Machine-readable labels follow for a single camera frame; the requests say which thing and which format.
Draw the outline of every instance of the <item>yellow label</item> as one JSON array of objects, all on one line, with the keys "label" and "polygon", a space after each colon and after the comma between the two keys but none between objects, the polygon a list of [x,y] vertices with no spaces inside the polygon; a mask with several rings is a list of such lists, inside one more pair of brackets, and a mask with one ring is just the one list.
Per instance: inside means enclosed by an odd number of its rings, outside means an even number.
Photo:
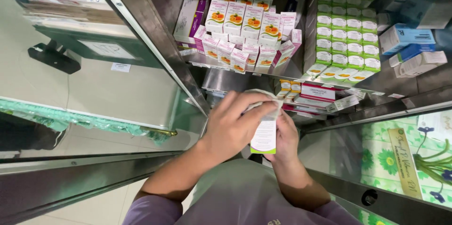
[{"label": "yellow label", "polygon": [[396,157],[395,163],[399,170],[403,193],[416,199],[422,199],[416,167],[406,140],[405,131],[403,128],[388,129],[388,134]]}]

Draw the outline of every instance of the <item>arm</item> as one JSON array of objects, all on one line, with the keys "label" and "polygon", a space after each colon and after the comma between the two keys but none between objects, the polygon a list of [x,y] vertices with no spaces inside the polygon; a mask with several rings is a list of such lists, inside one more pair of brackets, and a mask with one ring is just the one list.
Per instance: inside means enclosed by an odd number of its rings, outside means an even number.
[{"label": "arm", "polygon": [[[270,100],[261,93],[229,92],[209,114],[206,134],[149,177],[135,199],[158,195],[182,202],[204,173],[239,153],[251,141],[260,119],[276,109]],[[258,101],[264,101],[263,105],[241,115]]]},{"label": "arm", "polygon": [[276,154],[266,154],[272,162],[281,193],[295,207],[308,211],[331,201],[330,194],[307,173],[298,159],[298,132],[293,120],[281,110],[276,121]]}]

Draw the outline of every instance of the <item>hand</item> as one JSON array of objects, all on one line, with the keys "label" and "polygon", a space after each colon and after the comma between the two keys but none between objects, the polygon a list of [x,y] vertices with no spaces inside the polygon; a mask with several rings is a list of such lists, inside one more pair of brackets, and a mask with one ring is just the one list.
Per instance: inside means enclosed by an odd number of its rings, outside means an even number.
[{"label": "hand", "polygon": [[[261,118],[276,110],[271,100],[263,93],[230,91],[210,112],[207,132],[197,145],[203,146],[218,164],[232,158],[251,142]],[[241,115],[259,101],[264,103]]]},{"label": "hand", "polygon": [[281,109],[276,119],[276,154],[264,154],[264,156],[272,163],[298,160],[298,141],[298,131],[292,118]]}]

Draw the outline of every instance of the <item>blue medicine box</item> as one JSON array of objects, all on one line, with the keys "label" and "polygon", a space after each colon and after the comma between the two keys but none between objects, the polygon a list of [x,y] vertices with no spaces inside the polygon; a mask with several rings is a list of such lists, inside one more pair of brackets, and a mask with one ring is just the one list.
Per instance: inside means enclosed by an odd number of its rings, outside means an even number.
[{"label": "blue medicine box", "polygon": [[399,64],[421,54],[422,52],[433,52],[435,51],[435,44],[410,44],[408,47],[404,48],[397,55],[389,58],[389,65],[391,67],[398,66]]},{"label": "blue medicine box", "polygon": [[413,29],[400,23],[393,25],[381,34],[379,40],[383,55],[393,55],[411,43],[436,43],[430,29]]}]

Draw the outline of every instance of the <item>gray shirt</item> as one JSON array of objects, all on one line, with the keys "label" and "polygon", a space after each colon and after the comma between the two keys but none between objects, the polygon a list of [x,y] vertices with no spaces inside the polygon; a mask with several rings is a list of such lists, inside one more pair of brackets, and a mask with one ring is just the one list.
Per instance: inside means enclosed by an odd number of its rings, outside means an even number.
[{"label": "gray shirt", "polygon": [[216,166],[195,187],[190,208],[159,196],[133,202],[123,225],[358,225],[336,202],[314,212],[292,206],[281,194],[273,170],[237,159]]}]

